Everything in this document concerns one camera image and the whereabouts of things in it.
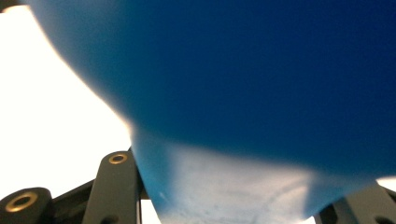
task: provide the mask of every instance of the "black mechanical part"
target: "black mechanical part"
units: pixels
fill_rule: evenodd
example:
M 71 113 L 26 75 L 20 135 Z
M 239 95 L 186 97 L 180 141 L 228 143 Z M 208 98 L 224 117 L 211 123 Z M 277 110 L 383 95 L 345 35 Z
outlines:
M 0 202 L 0 224 L 50 224 L 52 217 L 52 198 L 47 189 L 22 189 Z
M 80 224 L 87 208 L 93 180 L 53 200 L 54 224 Z
M 131 151 L 111 153 L 102 159 L 93 183 L 83 224 L 141 223 L 142 184 Z
M 327 206 L 317 224 L 396 224 L 396 193 L 373 185 Z

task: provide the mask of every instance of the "blue fabric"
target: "blue fabric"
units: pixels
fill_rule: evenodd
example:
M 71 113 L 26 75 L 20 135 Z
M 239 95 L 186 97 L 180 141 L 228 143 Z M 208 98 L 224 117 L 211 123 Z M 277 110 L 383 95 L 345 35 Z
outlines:
M 158 192 L 178 190 L 175 144 L 314 171 L 304 216 L 395 174 L 395 1 L 31 4 L 81 78 L 132 121 L 157 207 L 172 207 Z M 334 176 L 350 181 L 320 185 Z

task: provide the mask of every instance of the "bolt hole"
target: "bolt hole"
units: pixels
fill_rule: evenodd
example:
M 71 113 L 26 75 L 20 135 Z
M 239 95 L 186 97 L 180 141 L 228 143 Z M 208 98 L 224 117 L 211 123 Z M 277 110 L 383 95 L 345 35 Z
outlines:
M 15 205 L 15 206 L 24 205 L 24 204 L 28 203 L 28 202 L 30 201 L 30 199 L 31 199 L 31 198 L 28 197 L 28 196 L 25 196 L 25 197 L 23 197 L 23 198 L 19 198 L 17 201 L 15 201 L 14 205 Z
M 375 222 L 377 224 L 394 224 L 394 222 L 390 221 L 389 219 L 385 217 L 376 217 Z
M 119 163 L 125 162 L 126 159 L 127 159 L 126 155 L 117 154 L 117 155 L 110 157 L 110 159 L 108 159 L 108 161 L 112 164 L 119 164 Z
M 23 194 L 15 197 L 13 200 L 7 203 L 6 211 L 10 213 L 19 212 L 34 204 L 36 200 L 36 193 L 32 191 L 24 192 Z
M 122 161 L 123 156 L 116 156 L 113 158 L 113 161 Z
M 107 216 L 102 219 L 101 224 L 115 224 L 119 222 L 119 218 L 116 216 Z

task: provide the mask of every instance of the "metal bracket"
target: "metal bracket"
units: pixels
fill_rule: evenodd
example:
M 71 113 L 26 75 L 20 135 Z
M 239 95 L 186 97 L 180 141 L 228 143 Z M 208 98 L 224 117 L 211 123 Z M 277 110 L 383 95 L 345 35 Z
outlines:
M 327 206 L 317 224 L 396 224 L 396 192 L 373 185 Z
M 0 201 L 0 224 L 140 224 L 147 195 L 131 151 L 102 159 L 96 179 L 52 200 L 47 189 L 22 189 Z

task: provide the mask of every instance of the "blue balloon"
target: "blue balloon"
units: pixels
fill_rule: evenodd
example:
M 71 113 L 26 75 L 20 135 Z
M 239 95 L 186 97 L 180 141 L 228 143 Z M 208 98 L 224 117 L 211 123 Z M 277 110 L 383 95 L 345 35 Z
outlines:
M 29 3 L 163 223 L 291 223 L 395 174 L 394 1 Z

